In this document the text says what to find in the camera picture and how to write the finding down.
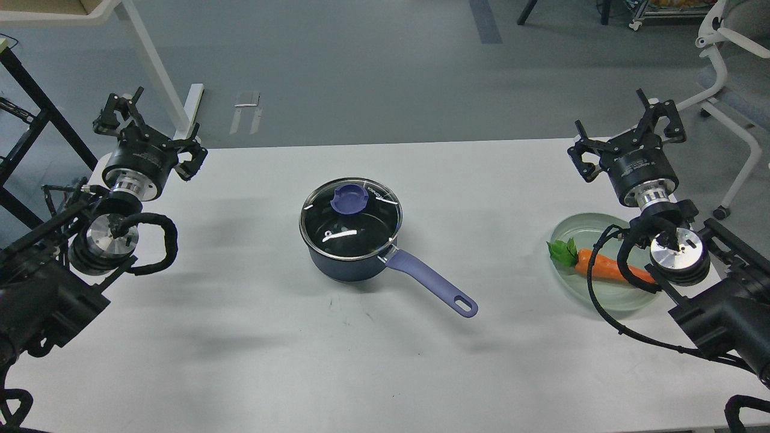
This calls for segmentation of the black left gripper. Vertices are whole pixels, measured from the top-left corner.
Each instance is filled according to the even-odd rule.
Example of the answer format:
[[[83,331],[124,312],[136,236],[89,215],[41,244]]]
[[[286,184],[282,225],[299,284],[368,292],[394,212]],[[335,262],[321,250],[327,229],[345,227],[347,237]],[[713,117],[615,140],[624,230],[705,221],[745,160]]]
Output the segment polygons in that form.
[[[120,189],[123,180],[134,180],[138,199],[152,201],[162,194],[171,170],[182,181],[190,181],[201,169],[208,150],[197,137],[169,141],[147,125],[137,109],[143,91],[140,86],[129,96],[110,94],[93,121],[93,132],[119,142],[102,172],[107,187]]]

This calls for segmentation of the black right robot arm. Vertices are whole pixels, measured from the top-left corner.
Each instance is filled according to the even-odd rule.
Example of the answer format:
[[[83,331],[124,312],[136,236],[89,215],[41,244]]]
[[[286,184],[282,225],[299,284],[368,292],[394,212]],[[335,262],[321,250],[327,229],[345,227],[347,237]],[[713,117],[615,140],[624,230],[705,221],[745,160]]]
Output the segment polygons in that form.
[[[692,227],[698,209],[674,201],[679,186],[664,146],[682,143],[686,132],[672,100],[637,95],[644,114],[637,125],[611,139],[592,139],[580,121],[567,154],[584,181],[607,173],[622,206],[640,215],[627,228],[608,225],[585,261],[587,290],[600,317],[621,335],[706,361],[753,373],[768,385],[768,259],[713,218]],[[619,323],[600,304],[593,282],[597,259],[610,239],[621,245],[615,260],[620,280],[673,302],[669,315],[693,348],[660,342]]]

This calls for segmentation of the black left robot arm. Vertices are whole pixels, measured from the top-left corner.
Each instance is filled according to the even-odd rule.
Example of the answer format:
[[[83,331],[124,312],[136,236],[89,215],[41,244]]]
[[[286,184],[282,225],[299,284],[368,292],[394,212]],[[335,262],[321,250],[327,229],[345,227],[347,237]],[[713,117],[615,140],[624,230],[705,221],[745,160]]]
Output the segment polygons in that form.
[[[99,183],[69,188],[60,213],[2,250],[2,379],[23,354],[44,357],[71,342],[108,307],[104,292],[120,276],[156,274],[176,260],[176,225],[143,205],[171,173],[191,180],[208,151],[197,121],[174,138],[149,126],[137,109],[142,92],[110,95],[93,123],[117,139]]]

